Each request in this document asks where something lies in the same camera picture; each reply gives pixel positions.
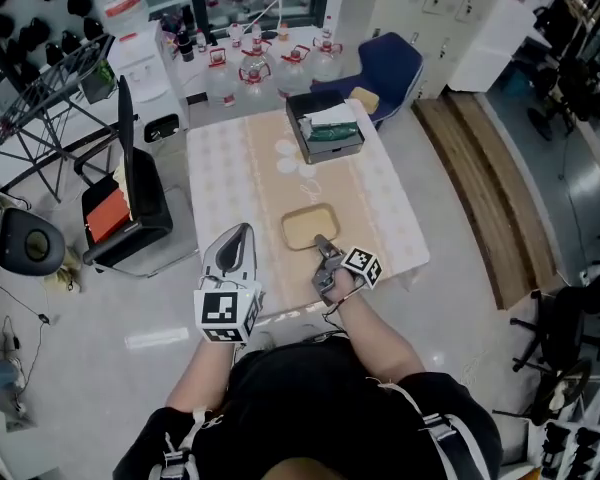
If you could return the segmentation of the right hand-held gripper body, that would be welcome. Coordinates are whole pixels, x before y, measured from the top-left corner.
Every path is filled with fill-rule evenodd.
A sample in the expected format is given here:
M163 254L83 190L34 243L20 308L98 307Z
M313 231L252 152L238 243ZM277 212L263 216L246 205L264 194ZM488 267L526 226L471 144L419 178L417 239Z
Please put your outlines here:
M326 305L333 305L328 294L335 288L335 272L340 269L348 271L354 283L354 288L340 301L346 300L362 289L374 289L383 272L378 257L358 247L353 247L348 252L340 249L339 258L323 260L321 256L311 282Z

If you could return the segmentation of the cream crumpled cloth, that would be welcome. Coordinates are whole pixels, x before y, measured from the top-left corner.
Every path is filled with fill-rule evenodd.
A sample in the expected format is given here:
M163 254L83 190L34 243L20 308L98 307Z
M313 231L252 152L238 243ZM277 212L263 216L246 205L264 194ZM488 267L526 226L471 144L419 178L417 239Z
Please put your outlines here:
M127 184L127 179L126 179L126 168L125 168L123 158L120 158L119 164L113 172L113 179L118 184L119 190L122 192L122 197L127 205L128 211L129 211L129 219L131 221L133 221L134 218L132 216L131 202L130 202L128 184Z

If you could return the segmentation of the person's left forearm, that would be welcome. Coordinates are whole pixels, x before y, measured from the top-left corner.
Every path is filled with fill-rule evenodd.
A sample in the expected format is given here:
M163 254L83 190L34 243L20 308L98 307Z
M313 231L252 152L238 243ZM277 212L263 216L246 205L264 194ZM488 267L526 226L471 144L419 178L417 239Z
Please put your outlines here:
M199 342L166 406L183 413L216 410L225 396L234 358L233 342Z

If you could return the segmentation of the white water dispenser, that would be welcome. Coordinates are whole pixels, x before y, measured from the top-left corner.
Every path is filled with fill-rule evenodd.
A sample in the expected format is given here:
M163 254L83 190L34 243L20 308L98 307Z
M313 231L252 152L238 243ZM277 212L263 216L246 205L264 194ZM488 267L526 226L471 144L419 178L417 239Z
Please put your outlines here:
M176 117L177 128L189 128L189 105L159 21L114 40L107 60L116 77L124 77L135 113L145 125Z

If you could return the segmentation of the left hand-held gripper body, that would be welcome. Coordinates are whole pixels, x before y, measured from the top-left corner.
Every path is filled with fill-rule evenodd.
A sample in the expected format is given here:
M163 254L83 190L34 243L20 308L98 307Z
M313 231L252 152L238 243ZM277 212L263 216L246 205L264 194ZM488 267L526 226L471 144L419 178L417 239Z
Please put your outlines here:
M205 267L193 297L196 327L208 342L249 341L264 297L254 268L223 272Z

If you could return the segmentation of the white cabinet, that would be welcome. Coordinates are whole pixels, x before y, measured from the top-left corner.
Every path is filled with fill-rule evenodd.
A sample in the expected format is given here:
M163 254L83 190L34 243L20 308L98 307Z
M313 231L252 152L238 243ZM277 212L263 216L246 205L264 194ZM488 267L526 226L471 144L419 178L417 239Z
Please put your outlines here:
M487 92L535 22L534 12L519 0L496 0L447 86L456 92Z

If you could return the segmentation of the white tissue paper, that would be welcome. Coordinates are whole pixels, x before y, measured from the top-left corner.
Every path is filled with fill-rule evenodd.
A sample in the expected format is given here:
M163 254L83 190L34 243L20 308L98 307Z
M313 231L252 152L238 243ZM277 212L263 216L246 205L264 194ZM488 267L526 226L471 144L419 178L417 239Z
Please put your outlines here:
M306 114L299 120L301 133L306 140L308 139L311 127L343 123L354 123L357 125L355 113L347 103L341 103L325 110Z

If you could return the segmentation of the green packet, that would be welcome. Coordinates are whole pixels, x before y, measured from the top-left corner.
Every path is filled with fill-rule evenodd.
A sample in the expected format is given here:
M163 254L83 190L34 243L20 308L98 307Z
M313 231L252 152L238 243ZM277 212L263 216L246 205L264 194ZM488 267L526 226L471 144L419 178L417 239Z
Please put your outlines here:
M311 127L308 142L337 142L347 140L358 134L358 126L354 123L337 125L321 125Z

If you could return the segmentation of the black bottle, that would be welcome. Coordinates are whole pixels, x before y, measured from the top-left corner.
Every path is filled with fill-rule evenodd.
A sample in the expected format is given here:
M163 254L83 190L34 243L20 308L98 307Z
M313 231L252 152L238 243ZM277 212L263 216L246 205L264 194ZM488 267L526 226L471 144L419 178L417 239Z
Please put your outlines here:
M186 30L177 33L177 47L184 62L191 62L194 59L193 43Z

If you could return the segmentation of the white shelf unit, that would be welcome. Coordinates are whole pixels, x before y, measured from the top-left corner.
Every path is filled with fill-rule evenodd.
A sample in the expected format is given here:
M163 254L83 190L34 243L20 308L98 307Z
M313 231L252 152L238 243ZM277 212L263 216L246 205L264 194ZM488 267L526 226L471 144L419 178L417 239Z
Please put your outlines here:
M527 459L537 480L600 480L600 381L543 426L529 426Z

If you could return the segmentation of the person's black shirt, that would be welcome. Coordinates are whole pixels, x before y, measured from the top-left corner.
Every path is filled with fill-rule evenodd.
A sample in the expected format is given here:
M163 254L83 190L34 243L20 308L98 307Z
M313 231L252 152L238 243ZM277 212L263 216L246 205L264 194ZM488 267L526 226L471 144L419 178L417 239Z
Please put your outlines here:
M149 480L186 437L199 480L262 480L287 459L345 480L497 480L503 455L493 419L451 376L382 386L340 337L247 354L202 425L156 410L113 479Z

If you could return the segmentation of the yellow rectangular tray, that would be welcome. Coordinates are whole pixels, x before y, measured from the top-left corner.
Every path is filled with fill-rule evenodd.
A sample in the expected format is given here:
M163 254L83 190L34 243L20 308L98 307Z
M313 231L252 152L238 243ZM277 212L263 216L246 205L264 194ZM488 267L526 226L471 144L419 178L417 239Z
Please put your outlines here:
M280 220L281 233L286 247L302 251L315 246L315 236L320 234L333 240L340 233L340 223L333 207L327 203L306 206L284 214Z

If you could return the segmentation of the black open storage box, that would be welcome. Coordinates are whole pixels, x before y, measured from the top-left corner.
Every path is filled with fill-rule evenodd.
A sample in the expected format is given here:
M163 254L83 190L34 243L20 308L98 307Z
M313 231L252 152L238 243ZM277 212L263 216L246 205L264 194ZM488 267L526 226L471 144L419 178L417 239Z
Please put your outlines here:
M308 142L301 133L299 120L306 114L325 110L341 103L346 103L341 94L335 90L305 93L286 99L286 114L291 129L307 164L317 164L343 156L358 153L365 139L358 125L358 134L347 140L337 142Z

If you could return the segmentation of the beige block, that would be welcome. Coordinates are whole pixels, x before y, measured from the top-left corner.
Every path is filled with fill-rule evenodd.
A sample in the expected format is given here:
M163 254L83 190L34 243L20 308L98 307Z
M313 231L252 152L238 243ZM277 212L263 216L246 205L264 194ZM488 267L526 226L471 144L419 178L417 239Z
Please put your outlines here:
M369 115L374 114L379 107L379 96L374 92L360 86L356 86L351 91L349 98L358 100Z

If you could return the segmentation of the black pot with green plant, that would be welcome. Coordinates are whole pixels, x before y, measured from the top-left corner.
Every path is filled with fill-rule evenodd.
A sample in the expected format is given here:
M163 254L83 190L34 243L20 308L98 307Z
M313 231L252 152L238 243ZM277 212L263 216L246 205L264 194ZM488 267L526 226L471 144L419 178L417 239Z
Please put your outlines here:
M116 88L115 75L106 60L101 60L82 81L82 92L90 105L107 99Z

